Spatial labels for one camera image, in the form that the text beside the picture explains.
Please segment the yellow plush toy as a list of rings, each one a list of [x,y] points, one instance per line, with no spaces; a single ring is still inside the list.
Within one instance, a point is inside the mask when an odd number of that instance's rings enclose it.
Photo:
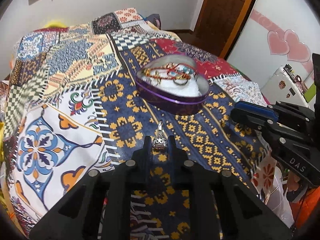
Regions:
[[[46,25],[44,26],[44,28],[67,28],[67,25],[60,22],[60,21],[49,21],[48,23],[46,23]]]

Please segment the white suitcase with stickers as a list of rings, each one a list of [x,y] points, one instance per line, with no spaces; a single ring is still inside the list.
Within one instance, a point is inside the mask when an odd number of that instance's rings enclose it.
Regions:
[[[315,99],[308,101],[306,91],[305,83],[289,64],[279,67],[261,89],[271,104],[283,101],[314,110]]]

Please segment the dark bag behind bed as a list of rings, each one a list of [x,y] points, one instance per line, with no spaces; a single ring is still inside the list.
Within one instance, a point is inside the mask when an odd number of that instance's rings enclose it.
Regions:
[[[161,18],[159,14],[151,14],[146,18],[147,21],[151,22],[158,29],[161,29]]]

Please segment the purple heart-shaped tin box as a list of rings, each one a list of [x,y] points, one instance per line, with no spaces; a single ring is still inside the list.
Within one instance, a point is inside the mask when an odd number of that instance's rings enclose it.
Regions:
[[[166,55],[136,72],[136,89],[148,103],[172,114],[198,113],[210,85],[200,74],[196,61],[185,55]]]

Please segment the dark wooden door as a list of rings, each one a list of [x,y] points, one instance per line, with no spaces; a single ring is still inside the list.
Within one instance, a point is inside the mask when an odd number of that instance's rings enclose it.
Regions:
[[[199,47],[226,58],[253,8],[255,0],[203,0],[194,34]]]

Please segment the colourful patchwork bed cover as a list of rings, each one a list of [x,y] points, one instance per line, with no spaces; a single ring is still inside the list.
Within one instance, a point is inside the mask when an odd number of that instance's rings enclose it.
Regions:
[[[137,71],[172,54],[195,60],[210,85],[196,114],[164,111],[136,89]],[[12,220],[28,236],[86,173],[114,170],[155,137],[160,120],[191,160],[231,171],[268,201],[276,163],[255,131],[231,123],[240,99],[266,105],[258,85],[224,59],[159,30],[135,8],[24,35],[14,47],[3,133],[1,185]]]

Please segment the silver gold pendant charm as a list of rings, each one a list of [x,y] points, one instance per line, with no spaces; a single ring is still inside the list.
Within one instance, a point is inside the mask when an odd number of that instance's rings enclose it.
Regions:
[[[156,136],[152,140],[152,148],[154,150],[164,151],[167,149],[168,141],[164,136],[164,123],[160,120],[156,129]]]

